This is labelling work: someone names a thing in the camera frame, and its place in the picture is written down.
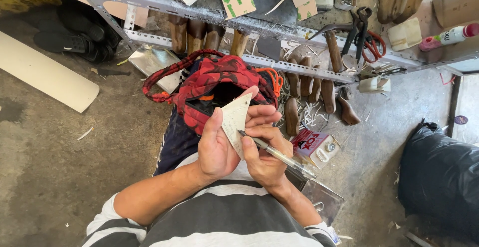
red bag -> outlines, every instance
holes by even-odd
[[[190,74],[175,93],[171,95],[166,92],[150,93],[151,87],[159,79],[191,66],[201,54],[212,54],[220,58],[201,59],[198,70]],[[269,73],[273,80],[273,87],[258,74],[260,71]],[[238,56],[203,49],[150,75],[143,84],[143,94],[155,102],[175,103],[177,112],[183,117],[186,125],[201,135],[214,107],[222,107],[222,104],[229,103],[253,85],[257,85],[260,91],[256,97],[253,97],[252,103],[273,105],[278,108],[277,98],[279,89],[283,85],[283,78],[279,77],[276,71],[272,68],[254,68]]]

pen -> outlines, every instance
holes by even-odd
[[[247,136],[247,134],[243,130],[238,130],[238,133],[241,134],[241,136]],[[306,169],[304,165],[301,163],[297,162],[294,159],[291,159],[287,156],[285,156],[282,152],[276,150],[275,148],[269,146],[266,142],[260,140],[259,138],[253,138],[253,141],[256,143],[256,146],[260,147],[261,149],[266,150],[266,152],[269,152],[272,156],[275,158],[278,158],[279,160],[283,161],[286,165],[290,166],[291,168],[296,169],[299,171],[301,174],[303,174],[306,178],[308,179],[316,179],[316,175]]]

person's right hand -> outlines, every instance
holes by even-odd
[[[246,128],[245,132],[248,136],[244,136],[242,142],[249,174],[270,193],[282,189],[289,182],[284,175],[287,165],[263,149],[258,151],[250,136],[261,138],[289,158],[293,156],[293,145],[283,138],[278,128],[268,124]]]

striped shirt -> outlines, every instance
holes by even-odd
[[[178,167],[197,158],[195,153]],[[325,222],[302,227],[253,180],[244,161],[230,175],[162,213],[148,228],[119,216],[113,208],[115,196],[88,225],[82,247],[335,246]]]

black plastic bag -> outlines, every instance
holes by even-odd
[[[479,243],[479,147],[423,120],[400,165],[398,198],[406,213],[433,217]]]

